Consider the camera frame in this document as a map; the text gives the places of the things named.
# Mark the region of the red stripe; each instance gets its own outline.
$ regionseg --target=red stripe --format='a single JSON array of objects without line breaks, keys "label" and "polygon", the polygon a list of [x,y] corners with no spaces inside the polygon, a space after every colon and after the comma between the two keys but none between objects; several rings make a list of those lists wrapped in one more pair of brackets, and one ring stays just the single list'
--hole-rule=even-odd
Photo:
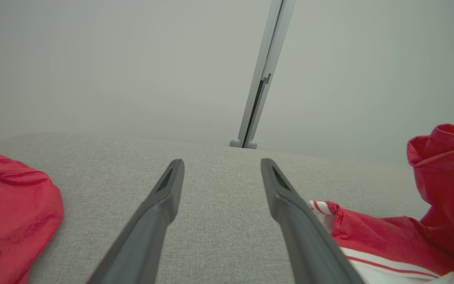
[{"label": "red stripe", "polygon": [[314,203],[316,209],[317,209],[320,213],[322,213],[323,215],[325,215],[325,213],[323,213],[323,212],[320,210],[320,207],[318,206],[318,203],[316,202],[316,200],[313,200],[313,203]]},{"label": "red stripe", "polygon": [[382,265],[382,264],[379,264],[379,263],[371,262],[371,261],[368,261],[368,260],[364,260],[364,259],[360,259],[360,258],[356,258],[356,257],[352,257],[352,256],[348,256],[348,259],[349,260],[358,261],[358,262],[363,262],[363,263],[370,264],[372,266],[377,266],[377,267],[380,267],[380,268],[383,268],[383,269],[395,271],[396,273],[411,273],[411,274],[426,275],[426,276],[431,276],[431,277],[437,278],[436,276],[434,276],[432,274],[422,273],[420,271],[414,271],[414,270],[395,269],[395,268],[391,268],[391,267],[388,267],[388,266],[385,266],[385,265]]}]

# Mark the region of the gray upholstered couch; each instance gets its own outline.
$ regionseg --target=gray upholstered couch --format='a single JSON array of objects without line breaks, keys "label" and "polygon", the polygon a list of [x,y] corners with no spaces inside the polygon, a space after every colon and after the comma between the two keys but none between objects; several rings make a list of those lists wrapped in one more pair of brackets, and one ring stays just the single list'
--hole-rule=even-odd
[{"label": "gray upholstered couch", "polygon": [[289,153],[46,133],[0,142],[0,154],[46,172],[65,217],[33,265],[30,283],[84,283],[176,158],[185,163],[178,216],[168,228],[157,283],[292,283],[283,235],[271,218],[260,159],[272,158],[300,195],[377,217],[427,211],[409,166]]}]

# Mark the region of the red fabric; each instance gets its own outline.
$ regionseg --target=red fabric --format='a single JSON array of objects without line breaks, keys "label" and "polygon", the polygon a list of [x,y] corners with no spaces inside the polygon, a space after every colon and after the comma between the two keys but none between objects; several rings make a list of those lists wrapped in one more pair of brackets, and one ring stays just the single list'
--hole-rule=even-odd
[{"label": "red fabric", "polygon": [[47,174],[0,155],[0,283],[25,284],[29,269],[63,219]]},{"label": "red fabric", "polygon": [[407,158],[416,185],[431,208],[421,219],[374,218],[327,201],[341,247],[421,266],[439,275],[454,271],[454,125],[411,139]]}]

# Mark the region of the white wall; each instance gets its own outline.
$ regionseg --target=white wall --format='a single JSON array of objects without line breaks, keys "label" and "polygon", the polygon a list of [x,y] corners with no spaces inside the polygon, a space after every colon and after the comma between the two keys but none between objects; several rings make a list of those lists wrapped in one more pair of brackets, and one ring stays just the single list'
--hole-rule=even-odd
[{"label": "white wall", "polygon": [[270,0],[0,0],[0,140],[238,135]]},{"label": "white wall", "polygon": [[454,0],[298,0],[258,149],[407,164],[454,124]]}]

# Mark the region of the clothing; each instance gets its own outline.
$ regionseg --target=clothing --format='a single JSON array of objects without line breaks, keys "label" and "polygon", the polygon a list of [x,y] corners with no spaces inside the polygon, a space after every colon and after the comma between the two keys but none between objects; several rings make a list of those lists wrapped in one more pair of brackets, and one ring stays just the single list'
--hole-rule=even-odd
[{"label": "clothing", "polygon": [[346,253],[350,261],[428,281],[454,272],[454,125],[411,139],[407,158],[420,195],[431,205],[421,221],[374,218],[331,201],[309,205],[337,244],[357,255]]},{"label": "clothing", "polygon": [[25,284],[31,264],[63,219],[47,174],[0,155],[0,283]]}]

